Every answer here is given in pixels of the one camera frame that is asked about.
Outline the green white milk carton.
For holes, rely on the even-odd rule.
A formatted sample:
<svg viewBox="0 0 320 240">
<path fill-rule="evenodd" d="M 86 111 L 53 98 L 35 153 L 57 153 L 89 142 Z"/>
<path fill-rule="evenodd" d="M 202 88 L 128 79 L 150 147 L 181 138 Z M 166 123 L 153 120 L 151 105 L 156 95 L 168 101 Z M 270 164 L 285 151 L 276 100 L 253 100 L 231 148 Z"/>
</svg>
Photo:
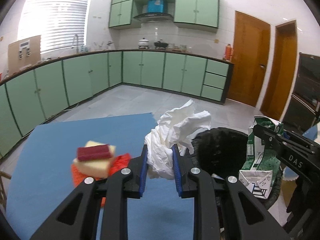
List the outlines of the green white milk carton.
<svg viewBox="0 0 320 240">
<path fill-rule="evenodd" d="M 262 139 L 255 136 L 253 127 L 264 126 L 283 135 L 283 124 L 264 115 L 256 115 L 253 125 L 248 129 L 246 161 L 239 171 L 239 180 L 257 198 L 267 199 L 280 168 L 276 151 Z"/>
</svg>

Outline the orange foam fruit net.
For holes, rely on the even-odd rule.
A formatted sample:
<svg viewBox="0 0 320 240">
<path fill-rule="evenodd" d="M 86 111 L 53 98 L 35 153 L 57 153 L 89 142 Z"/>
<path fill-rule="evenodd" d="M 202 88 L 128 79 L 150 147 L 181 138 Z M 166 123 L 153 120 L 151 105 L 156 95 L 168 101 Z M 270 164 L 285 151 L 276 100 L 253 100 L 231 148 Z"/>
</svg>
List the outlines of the orange foam fruit net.
<svg viewBox="0 0 320 240">
<path fill-rule="evenodd" d="M 117 156 L 115 161 L 111 164 L 111 167 L 107 169 L 107 174 L 111 176 L 122 168 L 127 167 L 130 159 L 131 155 L 129 153 Z M 81 173 L 74 164 L 71 165 L 71 174 L 74 187 L 77 187 L 86 177 L 88 177 L 88 175 Z"/>
</svg>

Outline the white paper towel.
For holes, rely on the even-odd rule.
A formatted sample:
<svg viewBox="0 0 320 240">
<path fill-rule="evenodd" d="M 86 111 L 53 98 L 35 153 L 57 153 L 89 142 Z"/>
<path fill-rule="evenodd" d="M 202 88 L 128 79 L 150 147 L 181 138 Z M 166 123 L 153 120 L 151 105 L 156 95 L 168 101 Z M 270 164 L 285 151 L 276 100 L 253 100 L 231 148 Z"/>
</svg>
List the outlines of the white paper towel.
<svg viewBox="0 0 320 240">
<path fill-rule="evenodd" d="M 149 178 L 173 180 L 172 146 L 178 146 L 180 155 L 184 155 L 186 150 L 193 154 L 190 136 L 199 129 L 209 130 L 211 122 L 212 117 L 208 111 L 195 112 L 193 100 L 166 111 L 157 121 L 157 126 L 145 136 Z"/>
</svg>

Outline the black trash bag bin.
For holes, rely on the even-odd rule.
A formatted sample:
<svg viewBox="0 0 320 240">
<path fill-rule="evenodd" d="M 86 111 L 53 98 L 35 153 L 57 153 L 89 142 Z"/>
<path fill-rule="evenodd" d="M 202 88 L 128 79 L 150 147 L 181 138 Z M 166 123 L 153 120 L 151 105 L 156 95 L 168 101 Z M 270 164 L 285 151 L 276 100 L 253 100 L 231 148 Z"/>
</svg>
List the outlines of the black trash bag bin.
<svg viewBox="0 0 320 240">
<path fill-rule="evenodd" d="M 198 133 L 192 140 L 194 153 L 185 151 L 193 165 L 223 179 L 230 176 L 239 178 L 239 171 L 246 161 L 248 135 L 226 127 L 212 128 Z M 258 198 L 266 209 L 278 199 L 283 172 L 281 168 L 276 175 L 269 197 Z"/>
</svg>

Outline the green lower kitchen cabinets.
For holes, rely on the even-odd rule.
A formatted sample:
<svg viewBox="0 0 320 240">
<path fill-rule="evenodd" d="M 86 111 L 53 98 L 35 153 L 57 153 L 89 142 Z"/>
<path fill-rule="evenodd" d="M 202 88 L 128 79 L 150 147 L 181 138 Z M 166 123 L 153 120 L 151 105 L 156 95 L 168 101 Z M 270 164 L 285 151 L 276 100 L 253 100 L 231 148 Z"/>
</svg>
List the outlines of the green lower kitchen cabinets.
<svg viewBox="0 0 320 240">
<path fill-rule="evenodd" d="M 233 64 L 160 50 L 111 50 L 29 67 L 1 82 L 1 156 L 36 126 L 121 84 L 223 104 Z"/>
</svg>

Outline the green kitchen cabinets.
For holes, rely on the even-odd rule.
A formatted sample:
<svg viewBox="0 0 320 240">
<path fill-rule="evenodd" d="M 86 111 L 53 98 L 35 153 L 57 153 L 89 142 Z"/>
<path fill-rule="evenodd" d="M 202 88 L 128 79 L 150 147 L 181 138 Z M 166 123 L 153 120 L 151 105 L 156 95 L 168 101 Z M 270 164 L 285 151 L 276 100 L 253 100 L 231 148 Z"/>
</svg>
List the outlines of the green kitchen cabinets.
<svg viewBox="0 0 320 240">
<path fill-rule="evenodd" d="M 219 0 L 111 0 L 109 28 L 139 28 L 143 23 L 173 22 L 180 28 L 215 33 Z"/>
<path fill-rule="evenodd" d="M 233 64 L 160 50 L 111 50 L 29 67 L 1 82 L 1 156 L 36 126 L 121 84 L 223 104 Z"/>
</svg>

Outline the green upper kitchen cabinets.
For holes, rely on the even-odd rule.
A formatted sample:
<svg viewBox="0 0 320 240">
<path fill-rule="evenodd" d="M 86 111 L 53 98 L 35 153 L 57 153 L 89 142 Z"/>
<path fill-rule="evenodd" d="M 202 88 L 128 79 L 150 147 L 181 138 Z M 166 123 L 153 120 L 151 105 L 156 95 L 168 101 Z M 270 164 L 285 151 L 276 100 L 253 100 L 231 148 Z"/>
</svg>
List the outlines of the green upper kitchen cabinets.
<svg viewBox="0 0 320 240">
<path fill-rule="evenodd" d="M 219 0 L 111 0 L 109 28 L 139 28 L 143 23 L 173 22 L 180 28 L 215 33 Z"/>
</svg>

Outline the kitchen faucet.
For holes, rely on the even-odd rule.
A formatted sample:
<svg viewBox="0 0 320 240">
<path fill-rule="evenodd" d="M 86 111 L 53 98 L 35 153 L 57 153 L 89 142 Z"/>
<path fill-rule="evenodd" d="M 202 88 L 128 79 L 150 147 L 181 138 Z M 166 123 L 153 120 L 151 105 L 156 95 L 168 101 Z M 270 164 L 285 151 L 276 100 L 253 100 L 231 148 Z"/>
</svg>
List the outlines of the kitchen faucet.
<svg viewBox="0 0 320 240">
<path fill-rule="evenodd" d="M 79 36 L 78 36 L 78 34 L 75 34 L 73 36 L 72 47 L 76 47 L 76 54 L 78 54 L 79 53 Z"/>
</svg>

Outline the black oven cabinet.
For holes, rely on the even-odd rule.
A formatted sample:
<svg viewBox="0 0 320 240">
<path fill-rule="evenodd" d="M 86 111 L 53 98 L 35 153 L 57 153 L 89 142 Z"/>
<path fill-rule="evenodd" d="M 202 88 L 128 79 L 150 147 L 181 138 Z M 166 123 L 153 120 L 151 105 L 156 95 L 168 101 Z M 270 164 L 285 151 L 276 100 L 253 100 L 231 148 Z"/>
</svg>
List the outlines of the black oven cabinet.
<svg viewBox="0 0 320 240">
<path fill-rule="evenodd" d="M 319 121 L 319 57 L 299 54 L 298 72 L 285 116 L 284 128 L 303 134 Z"/>
</svg>

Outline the blue table mat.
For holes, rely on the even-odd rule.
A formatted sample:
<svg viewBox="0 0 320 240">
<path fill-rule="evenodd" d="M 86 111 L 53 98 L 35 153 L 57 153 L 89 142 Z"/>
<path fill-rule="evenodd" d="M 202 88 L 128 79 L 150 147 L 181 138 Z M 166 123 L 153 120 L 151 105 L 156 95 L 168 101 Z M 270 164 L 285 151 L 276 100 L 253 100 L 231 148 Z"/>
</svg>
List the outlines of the blue table mat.
<svg viewBox="0 0 320 240">
<path fill-rule="evenodd" d="M 18 237 L 29 239 L 85 178 L 104 179 L 140 156 L 155 126 L 150 113 L 37 126 L 9 185 L 6 217 Z M 174 181 L 147 179 L 142 198 L 128 201 L 129 239 L 192 239 L 193 209 Z"/>
</svg>

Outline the yellow sponge block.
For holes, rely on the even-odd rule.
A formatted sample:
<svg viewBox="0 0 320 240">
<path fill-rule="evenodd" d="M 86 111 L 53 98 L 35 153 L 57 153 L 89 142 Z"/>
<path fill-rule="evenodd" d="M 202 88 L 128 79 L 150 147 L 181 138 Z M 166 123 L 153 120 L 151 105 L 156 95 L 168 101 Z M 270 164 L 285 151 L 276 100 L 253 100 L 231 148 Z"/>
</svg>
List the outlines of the yellow sponge block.
<svg viewBox="0 0 320 240">
<path fill-rule="evenodd" d="M 96 146 L 96 145 L 105 145 L 95 141 L 88 141 L 85 146 Z M 107 178 L 107 169 L 111 167 L 111 164 L 115 160 L 116 155 L 116 146 L 109 145 L 109 148 L 113 154 L 113 157 L 109 159 L 100 159 L 100 160 L 90 160 L 90 161 L 78 161 L 77 154 L 76 158 L 73 160 L 73 164 L 78 168 L 78 170 L 90 177 L 97 177 L 97 178 Z"/>
</svg>

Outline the maroon scouring pad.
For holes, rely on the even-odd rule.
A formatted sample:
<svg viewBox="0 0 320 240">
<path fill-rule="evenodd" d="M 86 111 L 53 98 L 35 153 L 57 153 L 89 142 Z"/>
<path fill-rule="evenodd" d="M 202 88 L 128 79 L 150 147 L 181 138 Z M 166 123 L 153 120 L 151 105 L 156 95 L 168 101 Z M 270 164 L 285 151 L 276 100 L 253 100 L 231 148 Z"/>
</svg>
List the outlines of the maroon scouring pad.
<svg viewBox="0 0 320 240">
<path fill-rule="evenodd" d="M 76 153 L 78 161 L 109 159 L 113 157 L 109 145 L 79 147 Z"/>
</svg>

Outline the wooden chair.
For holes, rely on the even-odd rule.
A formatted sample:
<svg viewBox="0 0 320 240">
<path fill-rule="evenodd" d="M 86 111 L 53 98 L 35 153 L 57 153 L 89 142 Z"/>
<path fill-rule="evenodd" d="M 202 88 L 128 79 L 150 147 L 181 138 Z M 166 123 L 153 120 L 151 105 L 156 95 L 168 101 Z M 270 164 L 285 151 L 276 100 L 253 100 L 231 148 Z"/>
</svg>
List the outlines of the wooden chair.
<svg viewBox="0 0 320 240">
<path fill-rule="evenodd" d="M 11 175 L 9 175 L 3 171 L 0 171 L 0 203 L 3 206 L 3 208 L 6 210 L 7 209 L 7 195 L 5 192 L 2 178 L 6 178 L 6 179 L 10 180 Z"/>
</svg>

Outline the orange thermos flask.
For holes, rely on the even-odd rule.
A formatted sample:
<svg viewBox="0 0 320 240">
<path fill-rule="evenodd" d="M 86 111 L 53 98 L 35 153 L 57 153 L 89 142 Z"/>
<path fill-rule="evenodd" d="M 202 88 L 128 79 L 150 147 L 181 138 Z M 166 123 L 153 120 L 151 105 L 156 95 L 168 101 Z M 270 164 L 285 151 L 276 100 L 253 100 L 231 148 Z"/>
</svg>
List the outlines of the orange thermos flask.
<svg viewBox="0 0 320 240">
<path fill-rule="evenodd" d="M 233 48 L 232 48 L 232 45 L 228 43 L 227 46 L 225 47 L 224 59 L 226 61 L 231 61 L 232 55 L 233 55 Z"/>
</svg>

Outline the black wok on stove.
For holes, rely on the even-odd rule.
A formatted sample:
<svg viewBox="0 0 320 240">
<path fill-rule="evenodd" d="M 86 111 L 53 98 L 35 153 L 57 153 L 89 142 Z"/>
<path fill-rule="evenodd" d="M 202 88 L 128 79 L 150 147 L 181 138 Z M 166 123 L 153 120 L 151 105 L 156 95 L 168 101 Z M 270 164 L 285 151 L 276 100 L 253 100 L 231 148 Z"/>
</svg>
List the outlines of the black wok on stove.
<svg viewBox="0 0 320 240">
<path fill-rule="evenodd" d="M 163 42 L 163 40 L 156 41 L 153 44 L 156 50 L 166 50 L 169 45 L 167 42 Z"/>
</svg>

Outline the white pot on stove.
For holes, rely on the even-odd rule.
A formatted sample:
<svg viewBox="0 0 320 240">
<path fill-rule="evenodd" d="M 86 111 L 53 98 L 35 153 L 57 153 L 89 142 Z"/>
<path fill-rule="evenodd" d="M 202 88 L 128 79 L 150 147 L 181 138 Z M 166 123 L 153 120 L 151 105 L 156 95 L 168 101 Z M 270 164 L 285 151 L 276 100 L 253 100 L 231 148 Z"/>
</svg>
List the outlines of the white pot on stove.
<svg viewBox="0 0 320 240">
<path fill-rule="evenodd" d="M 142 38 L 138 41 L 139 49 L 149 49 L 149 40 L 146 38 Z"/>
</svg>

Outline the range hood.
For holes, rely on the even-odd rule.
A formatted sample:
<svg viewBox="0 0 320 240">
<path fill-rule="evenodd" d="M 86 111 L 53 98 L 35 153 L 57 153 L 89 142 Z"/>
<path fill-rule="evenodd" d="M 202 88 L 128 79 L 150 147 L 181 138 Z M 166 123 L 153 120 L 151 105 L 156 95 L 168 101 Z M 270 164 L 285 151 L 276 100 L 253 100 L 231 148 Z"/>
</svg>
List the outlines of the range hood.
<svg viewBox="0 0 320 240">
<path fill-rule="evenodd" d="M 171 14 L 163 13 L 163 12 L 151 12 L 144 13 L 134 17 L 135 20 L 138 20 L 142 23 L 148 22 L 160 22 L 160 21 L 173 21 L 174 18 Z"/>
</svg>

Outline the cardboard box on counter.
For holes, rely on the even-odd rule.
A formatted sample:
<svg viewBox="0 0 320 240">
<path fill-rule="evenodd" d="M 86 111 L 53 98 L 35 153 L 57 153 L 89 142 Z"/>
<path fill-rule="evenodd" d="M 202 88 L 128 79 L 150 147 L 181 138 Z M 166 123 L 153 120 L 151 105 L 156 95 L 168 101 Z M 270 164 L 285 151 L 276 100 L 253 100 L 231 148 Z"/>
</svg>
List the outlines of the cardboard box on counter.
<svg viewBox="0 0 320 240">
<path fill-rule="evenodd" d="M 41 60 L 41 36 L 25 38 L 8 46 L 8 73 L 20 72 L 26 67 L 33 66 Z"/>
</svg>

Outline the blue box above hood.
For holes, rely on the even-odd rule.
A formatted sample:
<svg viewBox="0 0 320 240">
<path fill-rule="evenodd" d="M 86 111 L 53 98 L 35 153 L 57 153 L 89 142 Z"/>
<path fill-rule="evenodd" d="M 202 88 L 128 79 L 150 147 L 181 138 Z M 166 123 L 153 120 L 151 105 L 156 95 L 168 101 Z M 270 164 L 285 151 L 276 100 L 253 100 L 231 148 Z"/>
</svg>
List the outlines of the blue box above hood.
<svg viewBox="0 0 320 240">
<path fill-rule="evenodd" d="M 148 0 L 147 13 L 167 13 L 166 0 Z"/>
</svg>

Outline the white window blinds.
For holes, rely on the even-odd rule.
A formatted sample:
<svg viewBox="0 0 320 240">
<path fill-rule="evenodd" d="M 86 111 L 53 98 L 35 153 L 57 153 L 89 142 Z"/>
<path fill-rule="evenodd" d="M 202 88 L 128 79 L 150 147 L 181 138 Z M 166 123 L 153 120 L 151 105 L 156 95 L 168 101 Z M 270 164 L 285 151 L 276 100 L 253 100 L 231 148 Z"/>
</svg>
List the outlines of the white window blinds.
<svg viewBox="0 0 320 240">
<path fill-rule="evenodd" d="M 40 35 L 41 54 L 74 48 L 75 34 L 79 36 L 79 46 L 84 46 L 89 4 L 90 0 L 25 0 L 17 38 Z"/>
</svg>

